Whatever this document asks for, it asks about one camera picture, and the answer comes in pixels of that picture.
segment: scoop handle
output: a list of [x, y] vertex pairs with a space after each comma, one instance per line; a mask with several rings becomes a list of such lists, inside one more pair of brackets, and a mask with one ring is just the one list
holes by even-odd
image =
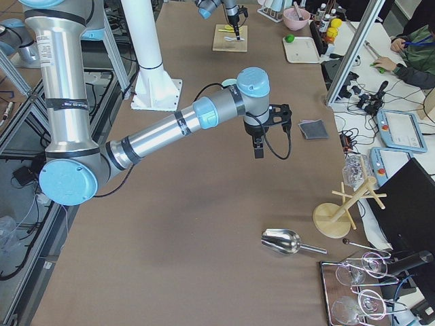
[[314, 251], [315, 253], [323, 253], [324, 255], [328, 254], [328, 251], [326, 249], [310, 246], [309, 244], [303, 244], [303, 243], [301, 243], [300, 244], [300, 248], [304, 249], [304, 250]]

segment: computer screen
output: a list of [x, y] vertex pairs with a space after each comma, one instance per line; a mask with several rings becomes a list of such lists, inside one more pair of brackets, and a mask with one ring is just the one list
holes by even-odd
[[[394, 253], [428, 250], [435, 255], [435, 181], [420, 163], [411, 158], [376, 192], [387, 194], [385, 209], [368, 202]], [[435, 261], [409, 272], [416, 274], [415, 283], [435, 309]]]

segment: cutting board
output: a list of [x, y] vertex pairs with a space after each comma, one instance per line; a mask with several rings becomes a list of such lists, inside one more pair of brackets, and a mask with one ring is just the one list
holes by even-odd
[[226, 41], [227, 37], [236, 37], [234, 33], [219, 32], [219, 29], [225, 29], [224, 24], [217, 24], [215, 28], [215, 37], [213, 40], [213, 51], [225, 52], [247, 52], [247, 26], [240, 28], [240, 37], [245, 41]]

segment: metal scoop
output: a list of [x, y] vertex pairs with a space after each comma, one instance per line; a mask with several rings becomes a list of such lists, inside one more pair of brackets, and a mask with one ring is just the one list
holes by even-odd
[[299, 249], [323, 253], [324, 255], [328, 253], [325, 249], [301, 243], [300, 236], [289, 229], [266, 229], [262, 234], [261, 243], [286, 255], [297, 253]]

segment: bowl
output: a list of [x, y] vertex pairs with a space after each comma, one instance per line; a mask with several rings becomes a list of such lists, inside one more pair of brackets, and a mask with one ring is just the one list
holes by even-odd
[[299, 31], [300, 29], [303, 29], [305, 25], [308, 24], [311, 14], [304, 9], [300, 9], [300, 13], [302, 14], [304, 20], [299, 20], [298, 14], [296, 13], [296, 10], [293, 7], [284, 10], [283, 20], [284, 20], [284, 24], [289, 30]]

